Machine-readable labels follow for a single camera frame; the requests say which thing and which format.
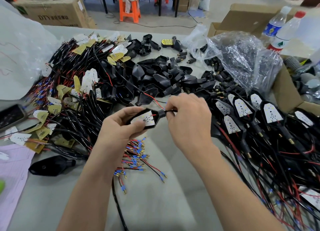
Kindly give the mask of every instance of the person's right hand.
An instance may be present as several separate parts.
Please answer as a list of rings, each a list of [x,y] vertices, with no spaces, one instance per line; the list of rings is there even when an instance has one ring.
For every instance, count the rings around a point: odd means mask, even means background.
[[[194,94],[181,93],[171,96],[166,105],[169,130],[175,145],[186,158],[193,162],[199,151],[208,150],[213,146],[211,140],[211,112],[203,98]]]

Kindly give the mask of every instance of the water bottle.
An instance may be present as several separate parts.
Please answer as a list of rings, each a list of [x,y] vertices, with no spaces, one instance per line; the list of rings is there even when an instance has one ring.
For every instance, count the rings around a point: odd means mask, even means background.
[[[287,14],[290,10],[291,7],[289,6],[282,7],[281,11],[269,21],[260,37],[260,40],[265,47],[271,43],[280,28],[286,23]]]
[[[305,15],[306,13],[304,11],[297,11],[294,17],[278,31],[267,49],[271,49],[277,53],[281,52],[290,39],[294,37],[300,21]]]

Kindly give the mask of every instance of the pink paper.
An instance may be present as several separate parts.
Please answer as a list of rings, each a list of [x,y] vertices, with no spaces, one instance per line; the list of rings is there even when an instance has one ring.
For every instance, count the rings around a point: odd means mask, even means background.
[[[0,231],[6,231],[28,177],[34,151],[18,144],[0,146],[0,152],[9,156],[0,159],[0,179],[5,188],[0,194]]]

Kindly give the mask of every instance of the red bottle cap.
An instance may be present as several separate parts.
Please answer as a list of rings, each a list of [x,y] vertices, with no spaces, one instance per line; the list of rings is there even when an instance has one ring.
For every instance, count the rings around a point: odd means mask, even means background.
[[[299,11],[296,12],[296,14],[294,15],[294,17],[302,18],[302,17],[304,17],[305,15],[306,15],[306,12],[299,10]]]

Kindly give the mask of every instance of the bottle label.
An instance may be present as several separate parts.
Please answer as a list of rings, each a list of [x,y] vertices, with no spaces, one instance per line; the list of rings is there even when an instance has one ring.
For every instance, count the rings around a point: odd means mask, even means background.
[[[274,37],[273,42],[268,46],[267,49],[271,49],[276,52],[280,52],[285,45],[289,42],[289,40],[284,40],[278,37]]]
[[[268,25],[266,26],[266,28],[263,31],[263,34],[265,34],[269,37],[274,37],[280,28],[281,28],[281,26],[274,26],[274,25],[268,23]]]

